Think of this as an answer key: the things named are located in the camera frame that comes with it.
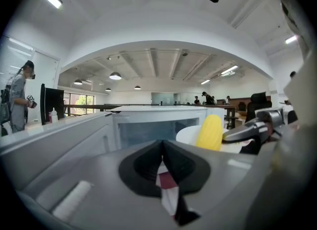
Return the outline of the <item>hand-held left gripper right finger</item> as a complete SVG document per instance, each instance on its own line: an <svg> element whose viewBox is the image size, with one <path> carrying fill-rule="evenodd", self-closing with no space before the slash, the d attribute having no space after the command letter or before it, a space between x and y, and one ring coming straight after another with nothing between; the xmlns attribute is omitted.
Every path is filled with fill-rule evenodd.
<svg viewBox="0 0 317 230"><path fill-rule="evenodd" d="M173 143L162 142L163 162L180 188L180 191L198 191L197 185L192 180L195 162L190 159L184 150L177 150Z"/></svg>

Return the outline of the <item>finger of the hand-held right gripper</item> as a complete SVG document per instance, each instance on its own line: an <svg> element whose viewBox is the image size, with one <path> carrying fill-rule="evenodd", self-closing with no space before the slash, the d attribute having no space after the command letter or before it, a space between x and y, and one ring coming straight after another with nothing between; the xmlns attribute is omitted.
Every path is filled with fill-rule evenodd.
<svg viewBox="0 0 317 230"><path fill-rule="evenodd" d="M251 137L251 140L248 145L241 148L240 154L257 155L259 153L264 142L258 136Z"/></svg>
<svg viewBox="0 0 317 230"><path fill-rule="evenodd" d="M262 121L250 121L225 132L222 136L223 143L236 143L254 139L260 143L268 139L268 127Z"/></svg>

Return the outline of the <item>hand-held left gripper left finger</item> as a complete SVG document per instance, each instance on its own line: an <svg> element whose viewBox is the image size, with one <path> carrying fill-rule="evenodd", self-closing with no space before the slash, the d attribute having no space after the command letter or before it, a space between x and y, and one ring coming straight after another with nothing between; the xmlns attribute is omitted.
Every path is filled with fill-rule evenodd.
<svg viewBox="0 0 317 230"><path fill-rule="evenodd" d="M161 144L162 140L156 140L135 153L135 172L142 179L154 185L162 162Z"/></svg>

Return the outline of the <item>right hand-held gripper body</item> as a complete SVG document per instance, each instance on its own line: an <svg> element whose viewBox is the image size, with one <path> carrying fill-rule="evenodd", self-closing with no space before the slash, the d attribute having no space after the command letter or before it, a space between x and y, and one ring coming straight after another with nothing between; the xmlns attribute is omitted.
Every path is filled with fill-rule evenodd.
<svg viewBox="0 0 317 230"><path fill-rule="evenodd" d="M285 129L283 108L266 108L255 111L256 118L267 128L268 141L277 141Z"/></svg>

